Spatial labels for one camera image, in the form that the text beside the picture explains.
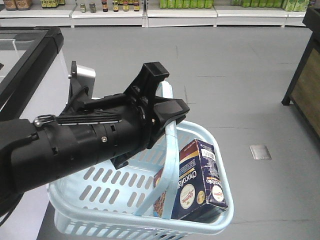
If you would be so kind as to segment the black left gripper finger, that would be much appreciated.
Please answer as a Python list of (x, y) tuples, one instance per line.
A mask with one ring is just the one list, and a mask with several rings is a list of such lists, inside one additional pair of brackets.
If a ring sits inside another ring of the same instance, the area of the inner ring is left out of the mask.
[(160, 62), (144, 63), (124, 94), (141, 105), (153, 105), (160, 82), (168, 76), (169, 72)]
[(164, 130), (172, 121), (176, 121), (176, 124), (182, 122), (190, 108), (183, 99), (156, 97), (153, 111), (155, 128)]

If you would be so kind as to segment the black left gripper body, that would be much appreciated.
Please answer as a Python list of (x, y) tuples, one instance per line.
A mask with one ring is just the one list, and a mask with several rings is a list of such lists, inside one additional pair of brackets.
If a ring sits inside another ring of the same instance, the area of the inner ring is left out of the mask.
[(116, 169), (126, 166), (164, 134), (164, 102), (137, 87), (97, 100), (79, 93), (61, 114), (36, 117), (36, 178), (57, 180), (105, 160)]

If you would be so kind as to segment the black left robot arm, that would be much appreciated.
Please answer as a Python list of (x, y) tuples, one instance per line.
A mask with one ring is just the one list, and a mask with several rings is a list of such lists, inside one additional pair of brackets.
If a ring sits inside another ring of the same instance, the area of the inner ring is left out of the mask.
[(157, 96), (168, 76), (161, 63), (144, 63), (124, 92), (92, 99), (73, 65), (61, 114), (1, 122), (0, 213), (11, 212), (29, 190), (106, 160), (123, 168), (151, 149), (190, 110), (182, 99)]

